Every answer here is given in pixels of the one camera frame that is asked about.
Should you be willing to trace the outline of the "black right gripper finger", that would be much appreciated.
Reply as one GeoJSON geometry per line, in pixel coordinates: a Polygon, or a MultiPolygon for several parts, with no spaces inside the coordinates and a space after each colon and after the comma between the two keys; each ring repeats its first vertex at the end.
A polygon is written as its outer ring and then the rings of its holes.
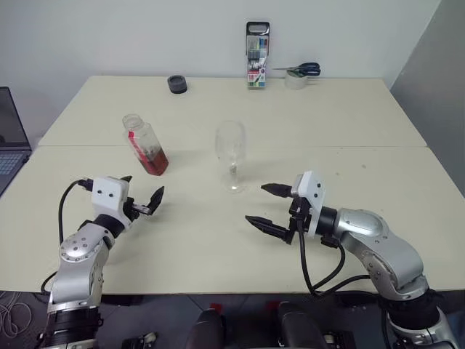
{"type": "Polygon", "coordinates": [[[261,185],[261,189],[265,190],[266,192],[278,196],[281,198],[290,198],[292,197],[290,185],[279,184],[279,183],[266,183],[261,185]]]}
{"type": "Polygon", "coordinates": [[[276,225],[273,223],[272,220],[268,220],[263,217],[246,215],[245,218],[250,224],[252,224],[261,232],[279,238],[286,244],[291,244],[294,237],[294,233],[291,232],[289,229],[276,225]]]}

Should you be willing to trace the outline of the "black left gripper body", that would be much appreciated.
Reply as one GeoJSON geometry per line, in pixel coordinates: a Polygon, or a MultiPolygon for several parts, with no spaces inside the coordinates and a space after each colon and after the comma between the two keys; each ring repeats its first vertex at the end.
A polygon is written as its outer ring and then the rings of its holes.
{"type": "Polygon", "coordinates": [[[135,204],[132,197],[128,197],[123,205],[123,212],[129,219],[137,219],[141,214],[151,215],[151,208],[135,204]]]}

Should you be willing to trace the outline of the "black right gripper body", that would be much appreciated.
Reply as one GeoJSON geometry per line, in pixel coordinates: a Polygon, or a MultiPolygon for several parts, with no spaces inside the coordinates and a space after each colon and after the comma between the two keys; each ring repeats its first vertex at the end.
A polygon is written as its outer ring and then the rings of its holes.
{"type": "Polygon", "coordinates": [[[297,223],[301,221],[303,229],[308,229],[312,218],[310,208],[311,205],[306,198],[294,198],[288,211],[291,215],[288,228],[297,229],[297,223]]]}

